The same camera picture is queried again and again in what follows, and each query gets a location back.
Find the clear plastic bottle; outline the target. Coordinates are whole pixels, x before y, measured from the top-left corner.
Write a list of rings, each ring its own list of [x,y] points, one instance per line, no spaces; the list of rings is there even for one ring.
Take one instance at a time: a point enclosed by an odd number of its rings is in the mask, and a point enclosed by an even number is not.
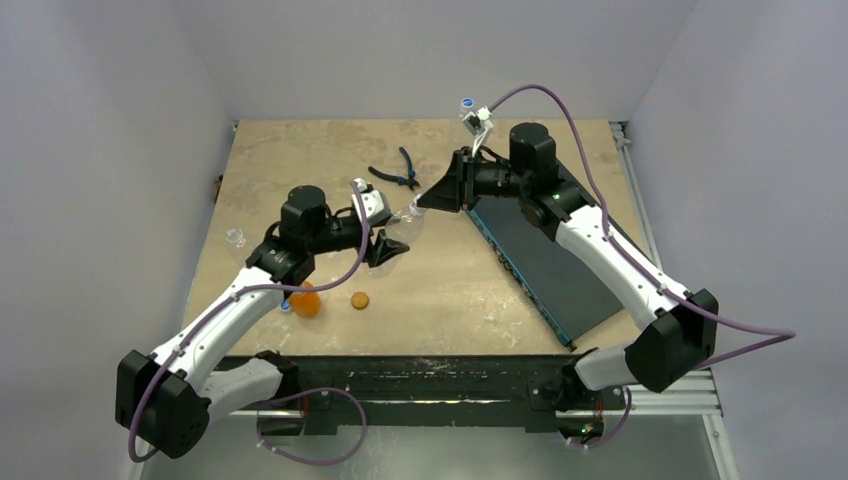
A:
[[[475,134],[472,131],[469,131],[464,123],[465,117],[469,113],[475,112],[475,101],[473,100],[473,108],[466,110],[461,107],[461,100],[459,102],[458,111],[451,118],[449,126],[449,145],[454,149],[471,145],[475,137]]]

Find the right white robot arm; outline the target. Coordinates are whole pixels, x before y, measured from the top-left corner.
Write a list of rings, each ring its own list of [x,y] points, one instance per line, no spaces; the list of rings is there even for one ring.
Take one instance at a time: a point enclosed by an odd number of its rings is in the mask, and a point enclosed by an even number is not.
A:
[[[640,330],[632,343],[594,350],[566,367],[561,392],[569,404],[584,407],[617,385],[661,393],[712,356],[715,296],[671,279],[622,235],[601,203],[562,175],[545,126],[512,127],[504,161],[482,161],[468,147],[456,150],[446,174],[416,203],[457,213],[473,209],[483,196],[517,199],[525,219],[586,265]]]

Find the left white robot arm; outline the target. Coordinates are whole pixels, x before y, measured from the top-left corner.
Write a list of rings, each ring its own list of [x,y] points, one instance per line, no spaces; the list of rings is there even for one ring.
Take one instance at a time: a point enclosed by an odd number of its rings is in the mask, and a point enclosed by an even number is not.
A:
[[[408,245],[382,231],[392,215],[386,195],[357,178],[348,206],[333,212],[314,185],[293,188],[279,218],[216,301],[149,353],[128,352],[117,367],[115,418],[128,431],[128,456],[179,458],[208,426],[245,406],[284,409],[298,382],[282,357],[262,353],[233,370],[219,363],[259,320],[293,293],[317,293],[346,282],[361,264],[378,267]]]

